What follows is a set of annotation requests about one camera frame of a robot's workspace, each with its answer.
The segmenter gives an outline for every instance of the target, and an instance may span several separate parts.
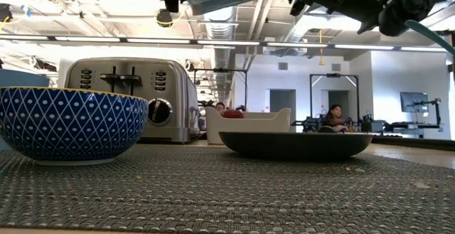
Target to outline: monitor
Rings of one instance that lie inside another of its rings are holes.
[[[414,105],[415,102],[428,102],[428,94],[425,92],[401,92],[402,112],[428,112],[428,105]]]

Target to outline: toaster lever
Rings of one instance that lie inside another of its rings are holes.
[[[139,77],[138,75],[120,75],[120,80],[140,83],[141,77]]]
[[[117,74],[101,74],[100,78],[106,81],[115,81],[120,79],[120,76]]]

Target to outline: ceiling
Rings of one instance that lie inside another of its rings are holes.
[[[203,16],[193,16],[191,8],[186,2],[180,5],[180,13],[171,14],[173,23],[170,28],[162,28],[156,22],[159,10],[164,9],[162,0],[0,0],[1,3],[10,4],[13,12],[11,23],[6,23],[0,31],[0,33],[6,34],[208,39],[210,38],[208,26],[213,24]],[[235,6],[234,19],[225,21],[223,24],[234,27],[232,39],[235,40],[282,41],[290,31],[294,31],[294,26],[299,22],[299,17],[295,18],[289,14],[290,9],[291,4],[287,0],[251,1]],[[308,42],[384,43],[410,46],[432,44],[431,41],[411,31],[396,38],[382,36],[377,31],[368,31],[358,35],[356,30],[360,27],[359,22],[336,14],[328,16],[323,8],[308,12],[305,18],[309,18],[314,23],[305,23],[306,32],[303,32],[304,35],[301,39]],[[207,48],[152,50],[126,46],[1,43],[4,44],[4,47],[0,48],[0,58],[10,68],[23,68],[27,71],[49,75],[52,73],[47,70],[36,70],[31,65],[30,56],[40,58],[57,68],[61,58],[76,59],[105,55],[171,58],[182,64],[190,59],[197,68],[215,66],[213,49]],[[230,52],[230,55],[244,52],[244,47],[236,48]],[[318,48],[309,48],[302,55],[311,58],[320,53]],[[323,54],[339,55],[349,59],[352,57],[353,51],[325,50]],[[215,78],[211,78],[210,73],[207,77],[209,80],[203,81],[201,87],[214,86]],[[203,98],[212,98],[210,91],[206,92]],[[217,95],[218,92],[214,89],[213,97]]]

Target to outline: doorway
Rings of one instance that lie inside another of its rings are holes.
[[[291,123],[294,122],[296,120],[296,90],[270,90],[270,112],[279,112],[285,108],[291,109]],[[295,131],[296,127],[291,127],[291,132]]]
[[[349,91],[328,91],[328,105],[341,106],[341,118],[349,117]]]

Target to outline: toaster dial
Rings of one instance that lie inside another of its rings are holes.
[[[172,106],[165,99],[156,98],[149,103],[149,120],[155,126],[162,126],[171,120]]]

